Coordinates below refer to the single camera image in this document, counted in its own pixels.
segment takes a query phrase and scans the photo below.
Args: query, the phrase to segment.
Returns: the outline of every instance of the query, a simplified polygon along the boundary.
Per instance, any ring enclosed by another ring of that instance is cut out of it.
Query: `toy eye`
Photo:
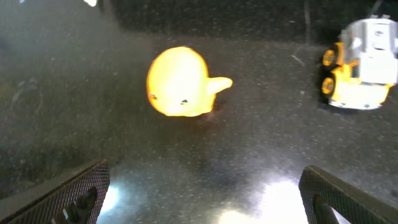
[[[155,94],[153,94],[153,93],[151,93],[151,94],[150,94],[150,97],[152,97],[152,99],[153,99],[153,100],[157,100],[157,97],[156,97],[156,95],[155,95]]]

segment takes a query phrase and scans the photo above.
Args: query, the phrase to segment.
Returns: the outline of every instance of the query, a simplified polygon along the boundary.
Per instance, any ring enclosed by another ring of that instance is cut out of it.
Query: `toy vehicle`
[[[397,56],[398,22],[383,16],[351,23],[323,55],[322,64],[330,71],[323,95],[340,108],[379,108],[397,83]]]

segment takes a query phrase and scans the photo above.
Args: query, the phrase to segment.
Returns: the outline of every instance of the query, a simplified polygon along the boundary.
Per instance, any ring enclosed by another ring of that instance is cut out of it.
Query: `truck wheel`
[[[322,94],[326,98],[331,98],[335,93],[336,78],[333,74],[326,77],[322,82]]]
[[[325,52],[322,58],[322,64],[325,69],[332,71],[337,67],[338,53],[338,46],[336,44],[333,44],[333,46]]]

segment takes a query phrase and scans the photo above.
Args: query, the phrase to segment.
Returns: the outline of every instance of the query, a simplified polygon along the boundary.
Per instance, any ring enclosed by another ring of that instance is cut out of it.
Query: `toy truck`
[[[372,16],[351,23],[323,55],[322,64],[330,72],[322,94],[340,108],[381,107],[397,83],[397,56],[398,22]]]

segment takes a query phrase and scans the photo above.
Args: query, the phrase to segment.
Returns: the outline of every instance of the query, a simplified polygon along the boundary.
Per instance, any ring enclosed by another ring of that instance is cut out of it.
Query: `granite surface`
[[[372,111],[319,99],[320,57],[373,4],[0,2],[0,198],[104,158],[98,223],[306,223],[307,164],[398,207],[398,90]],[[147,101],[152,60],[179,45],[234,80],[210,114],[169,118]]]

